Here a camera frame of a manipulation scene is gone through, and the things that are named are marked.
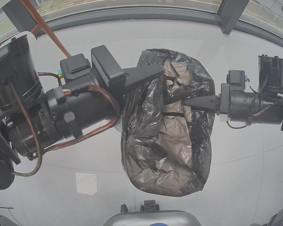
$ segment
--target black plastic bag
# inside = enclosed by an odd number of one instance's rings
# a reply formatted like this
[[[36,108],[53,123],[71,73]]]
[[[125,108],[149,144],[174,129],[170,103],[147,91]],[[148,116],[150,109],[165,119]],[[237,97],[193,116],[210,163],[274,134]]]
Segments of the black plastic bag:
[[[161,65],[165,74],[127,96],[122,117],[122,164],[145,192],[185,196],[202,190],[211,166],[215,114],[181,105],[215,94],[199,61],[167,49],[143,51],[137,66]]]

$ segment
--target gray tile floor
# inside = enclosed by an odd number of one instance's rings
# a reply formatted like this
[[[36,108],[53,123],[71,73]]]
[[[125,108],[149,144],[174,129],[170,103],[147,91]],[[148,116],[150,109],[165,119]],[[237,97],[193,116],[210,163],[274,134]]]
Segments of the gray tile floor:
[[[215,81],[216,93],[220,92],[220,83],[225,82],[229,69],[245,70],[256,88],[257,55],[283,58],[283,48],[266,40],[237,31],[229,36],[222,34],[217,26],[183,21],[113,21],[55,33],[71,54],[83,53],[89,60],[90,49],[104,44],[122,68],[136,66],[141,51],[147,48],[183,52],[204,65]],[[38,71],[55,72],[63,58],[46,35],[38,38]],[[41,78],[41,82],[45,90],[57,85],[54,78]],[[0,191],[0,206],[13,206],[12,213],[23,226],[100,226],[119,212],[121,204],[126,203],[131,211],[139,210],[143,200],[148,199],[155,199],[163,210],[192,213],[203,226],[267,223],[283,208],[280,127],[252,125],[232,130],[217,117],[211,136],[212,165],[208,181],[203,191],[182,198],[135,189],[122,169],[120,137],[108,130],[46,154],[36,175],[17,177],[10,188]],[[27,172],[35,163],[22,158],[15,169]],[[94,195],[77,192],[76,173],[96,174]],[[4,209],[0,209],[0,214],[10,217]]]

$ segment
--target white sticker on floor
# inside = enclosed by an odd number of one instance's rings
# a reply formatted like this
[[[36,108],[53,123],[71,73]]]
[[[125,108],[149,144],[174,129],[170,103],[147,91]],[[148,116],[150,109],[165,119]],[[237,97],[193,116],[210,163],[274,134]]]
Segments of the white sticker on floor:
[[[97,176],[95,174],[76,172],[75,177],[78,193],[93,195],[97,192]]]

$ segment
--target robotic arm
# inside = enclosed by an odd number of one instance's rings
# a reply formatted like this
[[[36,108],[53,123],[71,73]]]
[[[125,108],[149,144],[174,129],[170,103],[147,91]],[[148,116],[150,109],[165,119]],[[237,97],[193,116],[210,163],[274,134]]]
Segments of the robotic arm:
[[[250,84],[243,70],[230,70],[226,83],[221,84],[221,93],[217,96],[192,97],[183,100],[183,105],[202,111],[214,111],[220,121],[244,122],[245,126],[232,127],[242,129],[256,123],[281,124],[283,131],[283,59],[278,56],[258,56],[259,86],[258,92]],[[245,92],[245,82],[253,92]]]
[[[65,84],[43,91],[26,35],[0,48],[0,189],[15,175],[31,176],[48,151],[73,145],[116,125],[125,95],[162,75],[161,66],[121,69],[105,46],[91,49],[91,64],[83,54],[60,61]],[[82,130],[110,122],[83,135]],[[68,142],[57,141],[73,136]],[[18,153],[38,163],[31,173],[14,171]]]

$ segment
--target blue circle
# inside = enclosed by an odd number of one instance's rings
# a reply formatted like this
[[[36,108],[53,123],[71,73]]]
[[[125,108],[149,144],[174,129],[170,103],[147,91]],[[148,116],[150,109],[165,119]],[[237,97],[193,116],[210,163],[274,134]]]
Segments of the blue circle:
[[[163,223],[155,223],[155,224],[151,224],[150,226],[168,226],[168,225]]]

